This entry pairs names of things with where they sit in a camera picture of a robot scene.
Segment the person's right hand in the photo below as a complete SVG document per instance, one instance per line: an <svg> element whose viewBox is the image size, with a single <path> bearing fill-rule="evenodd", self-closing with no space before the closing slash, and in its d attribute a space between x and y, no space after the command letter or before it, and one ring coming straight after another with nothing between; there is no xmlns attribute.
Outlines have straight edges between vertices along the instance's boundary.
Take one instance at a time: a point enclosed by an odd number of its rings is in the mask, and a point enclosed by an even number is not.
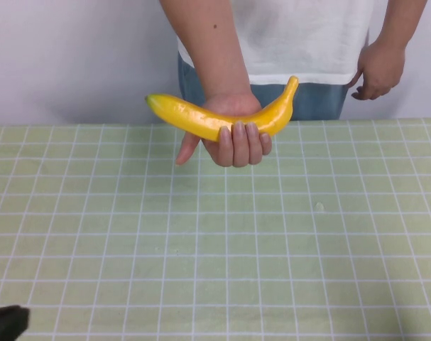
<svg viewBox="0 0 431 341"><path fill-rule="evenodd" d="M216 94L204 103L204 107L212 112L233 117L250 116L261 109L259 101L250 92ZM272 149L272 141L268 134L261 134L254 124L245 125L238 121L231 129L224 127L216 143L186 133L176 163L180 166L189 161L200 142L211 159L218 166L225 168L257 165Z"/></svg>

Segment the person's left hand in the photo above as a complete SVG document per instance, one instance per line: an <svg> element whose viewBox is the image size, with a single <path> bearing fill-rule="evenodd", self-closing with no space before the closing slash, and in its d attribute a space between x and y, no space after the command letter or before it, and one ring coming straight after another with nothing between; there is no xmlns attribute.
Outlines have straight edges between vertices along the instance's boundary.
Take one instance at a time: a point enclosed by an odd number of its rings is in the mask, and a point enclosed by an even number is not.
<svg viewBox="0 0 431 341"><path fill-rule="evenodd" d="M399 82L405 65L405 46L377 40L365 48L358 61L357 72L349 83L363 82L352 97L357 100L375 100L388 94Z"/></svg>

